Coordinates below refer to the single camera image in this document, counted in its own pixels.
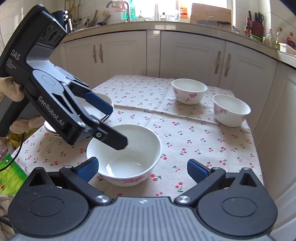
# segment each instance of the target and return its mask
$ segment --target cabinet handle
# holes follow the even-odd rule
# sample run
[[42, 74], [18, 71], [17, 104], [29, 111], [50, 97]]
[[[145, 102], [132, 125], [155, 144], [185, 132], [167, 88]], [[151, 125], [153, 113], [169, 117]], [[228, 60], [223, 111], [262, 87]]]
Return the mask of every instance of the cabinet handle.
[[229, 71], [229, 69], [230, 69], [230, 59], [231, 59], [231, 54], [228, 54], [228, 58], [227, 58], [227, 66], [226, 66], [226, 69], [225, 69], [224, 77], [227, 77], [227, 75], [228, 75], [228, 71]]
[[93, 58], [94, 58], [94, 62], [96, 63], [96, 46], [93, 46]]
[[221, 58], [221, 51], [218, 51], [215, 74], [218, 74], [218, 70], [219, 70], [219, 66], [220, 66], [220, 58]]
[[100, 55], [101, 63], [103, 63], [104, 60], [103, 60], [103, 51], [102, 51], [102, 45], [101, 44], [100, 44], [99, 55]]

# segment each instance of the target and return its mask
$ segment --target cutting board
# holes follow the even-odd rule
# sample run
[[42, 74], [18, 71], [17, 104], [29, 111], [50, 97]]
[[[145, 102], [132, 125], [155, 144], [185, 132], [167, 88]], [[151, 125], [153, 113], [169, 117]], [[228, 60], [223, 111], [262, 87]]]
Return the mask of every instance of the cutting board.
[[[192, 4], [190, 23], [197, 23], [199, 20], [207, 20], [209, 18], [211, 21], [225, 21], [231, 23], [231, 10], [222, 7], [215, 7], [205, 4]], [[219, 25], [217, 28], [229, 29], [231, 31], [230, 25]]]

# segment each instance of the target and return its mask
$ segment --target beige glove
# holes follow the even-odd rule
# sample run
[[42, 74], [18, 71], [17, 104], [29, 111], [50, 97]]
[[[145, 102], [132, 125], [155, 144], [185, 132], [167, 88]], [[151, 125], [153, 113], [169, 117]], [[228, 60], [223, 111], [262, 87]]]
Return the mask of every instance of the beige glove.
[[20, 102], [25, 97], [22, 86], [12, 77], [0, 78], [0, 100], [4, 95], [15, 102]]
[[[25, 97], [22, 86], [17, 84], [13, 77], [0, 78], [0, 101], [4, 95], [15, 102], [20, 102]], [[14, 121], [9, 129], [15, 134], [22, 134], [42, 126], [44, 122], [45, 119], [42, 116], [33, 117], [31, 120], [19, 119]]]

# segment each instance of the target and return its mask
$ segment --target tablecloth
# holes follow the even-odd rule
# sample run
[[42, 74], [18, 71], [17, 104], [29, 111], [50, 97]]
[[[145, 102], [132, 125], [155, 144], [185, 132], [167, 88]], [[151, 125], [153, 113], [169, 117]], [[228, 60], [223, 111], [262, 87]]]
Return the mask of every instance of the tablecloth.
[[[200, 104], [184, 105], [174, 98], [169, 79], [136, 75], [117, 75], [94, 92], [108, 95], [115, 111], [108, 124], [134, 123], [152, 129], [161, 139], [162, 155], [151, 176], [132, 187], [110, 184], [99, 174], [90, 184], [110, 197], [171, 196], [175, 198], [196, 183], [187, 174], [187, 161], [194, 158], [207, 167], [218, 166], [227, 172], [250, 167], [262, 181], [253, 137], [246, 121], [240, 127], [219, 124], [214, 117], [212, 96], [233, 95], [231, 91], [210, 87]], [[86, 160], [90, 141], [68, 145], [41, 127], [24, 143], [16, 162], [29, 174], [35, 167], [57, 171]]]

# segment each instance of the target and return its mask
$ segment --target knife block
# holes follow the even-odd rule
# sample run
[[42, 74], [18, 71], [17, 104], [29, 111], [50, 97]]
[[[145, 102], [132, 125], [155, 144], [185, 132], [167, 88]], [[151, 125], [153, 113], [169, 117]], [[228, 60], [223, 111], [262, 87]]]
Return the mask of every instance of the knife block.
[[250, 26], [251, 26], [251, 29], [252, 29], [252, 34], [262, 38], [262, 36], [263, 36], [263, 24], [255, 22], [255, 21], [251, 21]]

